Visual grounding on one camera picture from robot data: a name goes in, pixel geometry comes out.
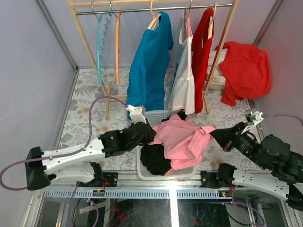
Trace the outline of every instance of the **pink shirt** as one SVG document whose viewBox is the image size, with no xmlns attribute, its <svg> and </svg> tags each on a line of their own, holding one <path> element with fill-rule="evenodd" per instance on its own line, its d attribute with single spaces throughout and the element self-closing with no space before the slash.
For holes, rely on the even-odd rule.
<svg viewBox="0 0 303 227">
<path fill-rule="evenodd" d="M 162 144 L 164 156 L 171 159 L 173 170 L 184 169 L 202 161 L 202 153 L 213 139 L 209 134 L 215 128 L 211 125 L 198 127 L 187 123 L 173 114 L 168 121 L 153 128 L 157 135 L 150 143 Z"/>
</svg>

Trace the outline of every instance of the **red garment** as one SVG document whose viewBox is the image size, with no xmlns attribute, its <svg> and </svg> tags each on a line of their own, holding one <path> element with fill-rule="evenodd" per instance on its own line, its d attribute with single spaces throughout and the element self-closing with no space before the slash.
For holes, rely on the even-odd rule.
<svg viewBox="0 0 303 227">
<path fill-rule="evenodd" d="M 191 66 L 195 80 L 195 113 L 197 114 L 200 113 L 203 108 L 202 92 L 206 78 L 210 48 L 212 46 L 214 36 L 214 24 L 213 35 L 210 39 L 208 39 L 208 28 L 210 17 L 213 15 L 213 8 L 208 8 L 207 10 L 205 10 L 198 25 L 198 28 L 195 31 L 191 44 L 191 49 L 194 52 L 192 56 Z"/>
<path fill-rule="evenodd" d="M 236 42 L 226 42 L 223 48 L 228 48 L 228 51 L 219 64 L 226 77 L 221 102 L 235 106 L 236 100 L 254 100 L 267 95 L 271 89 L 271 74 L 266 51 Z"/>
</svg>

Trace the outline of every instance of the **white laundry basket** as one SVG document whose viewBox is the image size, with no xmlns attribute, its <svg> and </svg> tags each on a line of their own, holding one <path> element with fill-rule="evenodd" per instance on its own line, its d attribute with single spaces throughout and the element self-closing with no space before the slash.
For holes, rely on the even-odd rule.
<svg viewBox="0 0 303 227">
<path fill-rule="evenodd" d="M 150 125 L 152 127 L 154 127 L 154 126 L 160 124 L 162 119 L 167 118 L 168 116 L 172 115 L 173 113 L 176 113 L 176 111 L 172 111 L 172 110 L 153 110 L 153 111 L 147 111 L 145 113 L 145 117 L 148 119 L 148 122 L 150 123 Z M 157 181 L 157 180 L 166 180 L 166 179 L 178 179 L 178 178 L 190 177 L 190 176 L 193 176 L 196 173 L 196 167 L 192 166 L 192 167 L 189 167 L 189 168 L 173 171 L 173 173 L 171 175 L 168 175 L 168 176 L 153 175 L 141 163 L 141 160 L 140 160 L 141 147 L 137 146 L 136 149 L 137 149 L 138 175 L 143 180 Z"/>
</svg>

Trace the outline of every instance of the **wooden clothes rack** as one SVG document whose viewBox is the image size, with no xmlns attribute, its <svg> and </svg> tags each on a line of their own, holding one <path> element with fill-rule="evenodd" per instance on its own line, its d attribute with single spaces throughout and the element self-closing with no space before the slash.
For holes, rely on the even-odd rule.
<svg viewBox="0 0 303 227">
<path fill-rule="evenodd" d="M 68 7 L 71 11 L 71 15 L 72 18 L 75 21 L 75 24 L 77 26 L 78 32 L 80 34 L 80 37 L 83 41 L 83 44 L 85 46 L 85 49 L 89 55 L 89 59 L 91 61 L 91 64 L 94 68 L 94 71 L 96 73 L 96 75 L 98 74 L 97 72 L 97 65 L 96 65 L 96 61 L 94 59 L 94 56 L 92 54 L 91 48 L 89 46 L 89 43 L 87 41 L 87 38 L 85 36 L 83 27 L 81 25 L 81 22 L 79 20 L 78 16 L 81 15 L 96 15 L 96 14 L 108 14 L 108 13 L 128 13 L 128 12 L 144 12 L 144 11 L 150 11 L 150 10 L 175 10 L 175 9 L 199 9 L 199 8 L 214 8 L 215 5 L 203 5 L 203 6 L 191 6 L 191 2 L 192 1 L 206 1 L 206 0 L 153 0 L 154 4 L 159 4 L 159 3 L 180 3 L 180 2 L 186 2 L 186 3 L 190 3 L 190 6 L 185 6 L 185 7 L 165 7 L 165 8 L 152 8 L 152 9 L 122 9 L 122 10 L 112 10 L 112 11 L 92 11 L 92 12 L 77 12 L 76 9 L 78 8 L 89 8 L 91 9 L 92 7 L 92 3 L 93 3 L 93 7 L 109 7 L 109 6 L 129 6 L 129 5 L 143 5 L 143 4 L 150 4 L 151 0 L 113 0 L 113 1 L 90 1 L 90 2 L 73 2 L 72 0 L 67 0 L 67 4 Z M 209 109 L 209 105 L 208 105 L 208 101 L 207 101 L 207 92 L 209 88 L 214 88 L 216 89 L 217 87 L 211 86 L 211 81 L 214 75 L 214 70 L 215 70 L 215 66 L 218 63 L 219 60 L 219 56 L 221 54 L 223 45 L 225 43 L 225 39 L 227 36 L 227 33 L 229 31 L 229 28 L 231 26 L 232 23 L 232 19 L 233 16 L 235 14 L 236 8 L 238 6 L 239 0 L 232 0 L 231 4 L 218 4 L 217 7 L 230 7 L 229 10 L 229 14 L 228 17 L 226 19 L 225 22 L 225 26 L 221 35 L 221 39 L 219 42 L 219 49 L 216 52 L 215 58 L 214 58 L 214 62 L 212 65 L 212 68 L 210 70 L 210 75 L 208 77 L 208 80 L 206 82 L 206 85 L 204 87 L 202 96 L 204 99 L 204 103 L 205 103 L 205 107 L 206 107 L 206 112 L 207 114 L 210 113 L 210 109 Z M 108 87 L 107 89 L 105 88 L 104 84 L 101 84 L 101 88 L 102 88 L 102 92 L 105 96 L 109 96 L 110 95 L 110 90 L 111 90 L 111 82 L 108 83 Z M 121 99 L 122 101 L 126 101 L 127 95 L 119 95 L 119 96 L 113 96 L 116 97 L 118 99 Z M 106 104 L 106 119 L 109 119 L 109 104 L 110 102 L 115 101 L 114 99 L 107 99 L 107 104 Z"/>
</svg>

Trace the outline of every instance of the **white wall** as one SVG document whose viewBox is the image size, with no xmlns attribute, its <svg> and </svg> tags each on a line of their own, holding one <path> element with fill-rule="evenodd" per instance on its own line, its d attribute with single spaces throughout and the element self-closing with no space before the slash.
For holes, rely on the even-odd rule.
<svg viewBox="0 0 303 227">
<path fill-rule="evenodd" d="M 89 57 L 80 39 L 78 30 L 71 17 L 71 13 L 64 0 L 44 0 L 50 14 L 52 15 L 58 29 L 60 30 L 63 39 L 65 40 L 71 54 L 79 66 L 90 65 Z M 240 0 L 237 12 L 227 41 L 237 41 L 240 43 L 252 44 L 258 35 L 267 15 L 269 14 L 273 4 L 276 0 Z M 231 3 L 232 0 L 220 0 L 218 3 L 225 4 Z M 188 6 L 188 3 L 180 4 L 154 4 L 154 7 L 168 7 L 168 6 Z M 193 2 L 194 5 L 213 5 L 213 0 Z M 138 6 L 138 9 L 149 8 L 149 5 Z M 95 10 L 109 10 L 110 8 L 95 8 Z M 77 9 L 82 11 L 91 11 L 91 9 Z M 191 22 L 192 30 L 195 31 L 196 27 L 202 17 L 205 9 L 192 9 Z M 166 11 L 169 14 L 173 35 L 177 29 L 177 25 L 182 13 L 182 10 Z M 218 8 L 215 18 L 215 34 L 214 44 L 219 43 L 221 33 L 229 12 L 229 8 Z M 149 12 L 139 13 L 124 13 L 121 15 L 120 25 L 120 66 L 129 67 L 134 59 L 135 52 L 138 48 L 142 35 L 145 29 L 151 22 L 152 16 Z M 97 18 L 94 15 L 80 16 L 83 29 L 86 33 L 89 44 L 95 54 L 96 48 L 96 30 Z M 115 65 L 115 17 L 112 17 L 112 23 L 108 34 L 104 66 L 113 67 Z"/>
<path fill-rule="evenodd" d="M 35 1 L 0 3 L 0 169 L 29 150 L 50 149 L 73 70 Z M 5 184 L 26 186 L 24 165 Z M 0 188 L 0 226 L 19 227 L 32 192 Z"/>
<path fill-rule="evenodd" d="M 292 113 L 303 117 L 303 1 L 285 1 L 260 48 L 269 55 L 271 92 L 255 101 L 264 113 Z M 263 121 L 265 134 L 274 134 L 303 155 L 303 127 L 298 120 L 274 117 Z"/>
</svg>

